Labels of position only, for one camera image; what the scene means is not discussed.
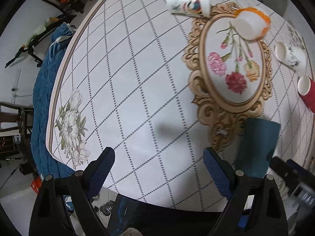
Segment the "silver bolt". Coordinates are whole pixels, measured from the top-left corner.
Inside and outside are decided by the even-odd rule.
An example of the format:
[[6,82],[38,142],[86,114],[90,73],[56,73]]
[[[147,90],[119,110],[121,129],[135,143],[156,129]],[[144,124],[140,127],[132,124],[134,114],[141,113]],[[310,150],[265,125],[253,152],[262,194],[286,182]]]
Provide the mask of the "silver bolt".
[[238,176],[243,176],[243,175],[244,175],[244,172],[241,171],[241,170],[236,170],[236,171],[235,171],[235,174],[238,175]]
[[52,178],[53,178],[53,176],[51,174],[45,176],[46,181],[52,180]]
[[78,170],[78,171],[76,171],[76,172],[74,173],[74,175],[75,175],[75,176],[82,176],[83,173],[84,173],[83,170]]
[[272,180],[273,180],[273,176],[270,175],[270,174],[267,174],[267,179],[270,180],[270,181],[272,181]]

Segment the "paper cup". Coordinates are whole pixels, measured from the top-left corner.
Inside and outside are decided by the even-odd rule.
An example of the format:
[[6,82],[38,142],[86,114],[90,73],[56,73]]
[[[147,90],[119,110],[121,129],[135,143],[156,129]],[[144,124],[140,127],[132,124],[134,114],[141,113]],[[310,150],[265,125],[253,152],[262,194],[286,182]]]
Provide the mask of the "paper cup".
[[306,66],[306,54],[300,47],[277,42],[275,45],[275,54],[279,61],[288,66]]
[[260,7],[248,7],[236,11],[235,30],[246,40],[262,37],[270,28],[270,18]]
[[303,75],[297,82],[297,91],[305,105],[315,113],[315,82]]
[[166,0],[171,13],[190,17],[210,17],[210,0]]

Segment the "white paper cup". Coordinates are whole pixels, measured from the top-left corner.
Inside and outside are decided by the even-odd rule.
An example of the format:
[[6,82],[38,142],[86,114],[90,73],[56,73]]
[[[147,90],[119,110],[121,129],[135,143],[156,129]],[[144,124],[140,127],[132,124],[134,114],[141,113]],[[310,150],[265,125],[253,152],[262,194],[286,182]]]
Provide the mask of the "white paper cup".
[[[260,7],[254,6],[253,8],[268,16]],[[268,24],[258,14],[251,11],[242,11],[233,21],[233,26],[241,37],[246,40],[254,40],[263,35],[263,30],[268,27]]]
[[210,0],[166,0],[169,12],[190,17],[210,17]]
[[277,42],[275,45],[275,54],[279,61],[288,66],[306,66],[306,54],[300,47]]

